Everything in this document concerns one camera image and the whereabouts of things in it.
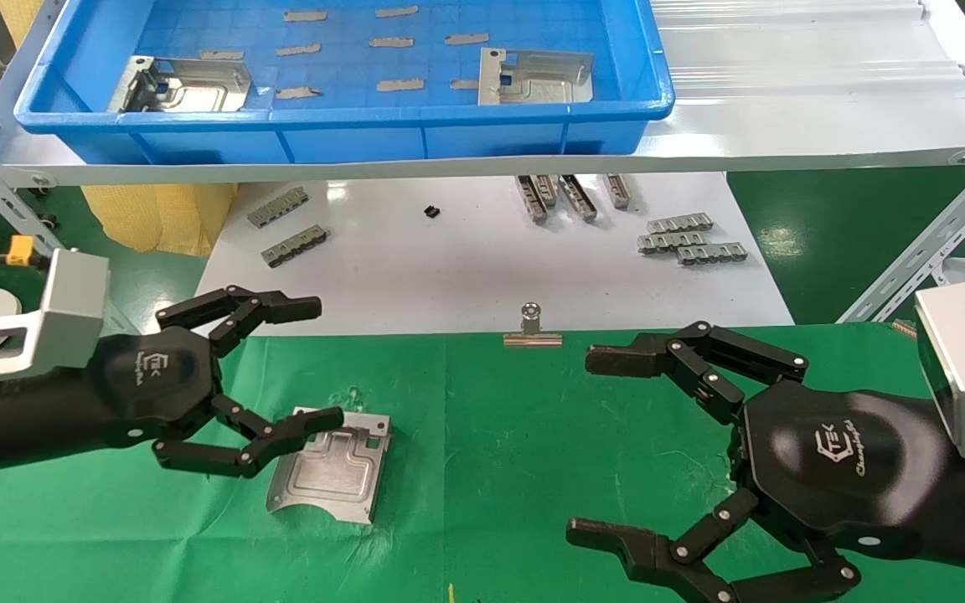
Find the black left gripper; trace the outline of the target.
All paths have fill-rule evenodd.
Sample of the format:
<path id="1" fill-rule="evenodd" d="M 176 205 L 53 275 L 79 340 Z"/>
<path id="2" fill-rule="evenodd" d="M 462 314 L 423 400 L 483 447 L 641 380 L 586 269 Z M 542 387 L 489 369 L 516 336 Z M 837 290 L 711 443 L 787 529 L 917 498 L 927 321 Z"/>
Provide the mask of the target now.
<path id="1" fill-rule="evenodd" d="M 252 478 L 284 455 L 303 450 L 311 436 L 343 426 L 338 407 L 306 411 L 271 423 L 222 392 L 218 358 L 225 358 L 263 323 L 318 319 L 321 298 L 240 286 L 208 291 L 156 312 L 165 331 L 102 338 L 85 366 L 85 393 L 95 401 L 107 449 L 143 441 L 164 469 L 205 476 Z M 207 338 L 192 329 L 219 322 Z M 214 417 L 244 436 L 240 449 L 191 442 Z"/>

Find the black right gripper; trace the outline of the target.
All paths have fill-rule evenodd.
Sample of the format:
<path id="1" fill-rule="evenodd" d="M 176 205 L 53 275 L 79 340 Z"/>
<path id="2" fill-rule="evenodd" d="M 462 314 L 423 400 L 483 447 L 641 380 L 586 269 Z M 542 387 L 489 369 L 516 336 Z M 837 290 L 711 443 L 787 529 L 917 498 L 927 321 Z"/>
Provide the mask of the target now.
<path id="1" fill-rule="evenodd" d="M 567 523 L 568 543 L 614 554 L 630 581 L 668 588 L 685 602 L 831 602 L 861 581 L 835 547 L 875 558 L 926 552 L 923 511 L 952 457 L 930 401 L 810 389 L 800 384 L 806 358 L 707 322 L 670 335 L 640 332 L 628 346 L 589 347 L 585 367 L 670 378 L 717 423 L 743 421 L 746 480 L 757 496 L 735 490 L 677 539 L 628 524 Z M 773 385 L 747 401 L 743 420 L 746 394 L 721 369 Z M 705 559 L 757 515 L 809 565 L 721 579 Z"/>

